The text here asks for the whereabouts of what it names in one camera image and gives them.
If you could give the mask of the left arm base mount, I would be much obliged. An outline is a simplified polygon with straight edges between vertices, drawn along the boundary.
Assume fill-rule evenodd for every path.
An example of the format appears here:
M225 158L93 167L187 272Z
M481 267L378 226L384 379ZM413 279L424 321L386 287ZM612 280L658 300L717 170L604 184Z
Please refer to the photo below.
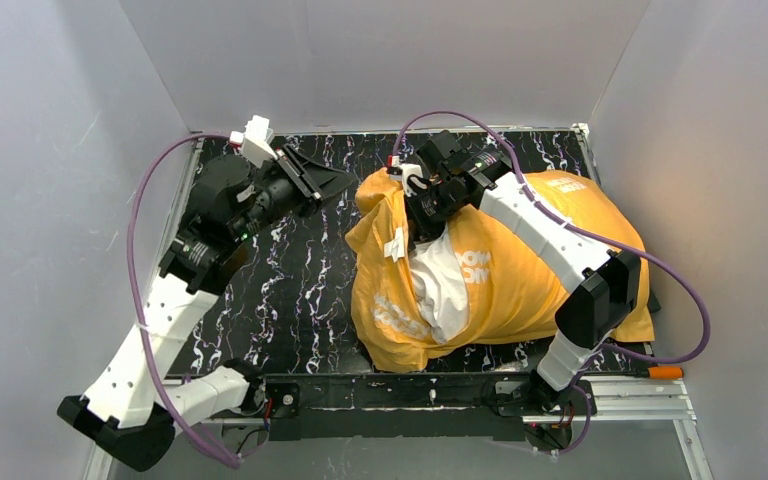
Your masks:
M243 359L234 358L223 367L240 374L248 382L242 403L234 408L247 417L271 419L296 418L300 414L300 387L295 382L269 379L263 370Z

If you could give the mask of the yellow and blue pillowcase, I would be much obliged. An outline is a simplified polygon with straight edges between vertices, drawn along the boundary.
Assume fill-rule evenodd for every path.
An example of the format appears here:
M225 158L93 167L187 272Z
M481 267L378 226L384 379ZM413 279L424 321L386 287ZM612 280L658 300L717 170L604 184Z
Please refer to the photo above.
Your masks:
M469 321L453 340L438 345L420 317L408 261L393 262L384 246L408 220L402 186L385 171L360 184L355 203L359 222L347 233L357 272L351 318L375 368L414 372L431 359L470 344L509 344L554 335L554 312L566 293L529 253L504 252L477 269L461 267L469 296Z

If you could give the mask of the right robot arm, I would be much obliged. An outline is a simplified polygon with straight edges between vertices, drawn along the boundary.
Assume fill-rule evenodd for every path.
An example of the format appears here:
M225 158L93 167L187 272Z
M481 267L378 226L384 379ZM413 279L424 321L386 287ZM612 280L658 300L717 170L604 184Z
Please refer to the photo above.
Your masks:
M529 185L505 142L471 152L444 130L411 157L392 151L387 171L405 188L413 238L448 247L477 269L504 252L529 253L566 296L555 335L535 367L532 392L555 396L574 385L608 336L634 312L643 266L630 246L580 230Z

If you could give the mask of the white pillow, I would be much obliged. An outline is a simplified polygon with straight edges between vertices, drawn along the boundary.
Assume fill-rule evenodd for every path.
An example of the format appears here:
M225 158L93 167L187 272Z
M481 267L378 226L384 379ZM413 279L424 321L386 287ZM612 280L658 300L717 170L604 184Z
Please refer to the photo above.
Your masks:
M437 239L421 242L408 252L407 230L398 227L384 246L393 262L408 261L411 285L420 317L429 325L434 342L453 340L469 321L469 296L448 228Z

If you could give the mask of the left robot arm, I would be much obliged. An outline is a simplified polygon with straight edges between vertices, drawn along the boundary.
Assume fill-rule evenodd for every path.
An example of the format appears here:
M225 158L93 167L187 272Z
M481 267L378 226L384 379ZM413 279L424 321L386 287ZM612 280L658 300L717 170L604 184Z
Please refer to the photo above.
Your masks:
M198 431L226 410L266 414L259 369L229 360L173 388L164 379L200 320L247 260L249 242L284 218L309 217L357 182L349 172L279 145L266 118L224 135L230 150L192 183L147 292L130 284L135 320L97 379L63 398L58 417L131 469L154 467L175 439L232 469L243 455Z

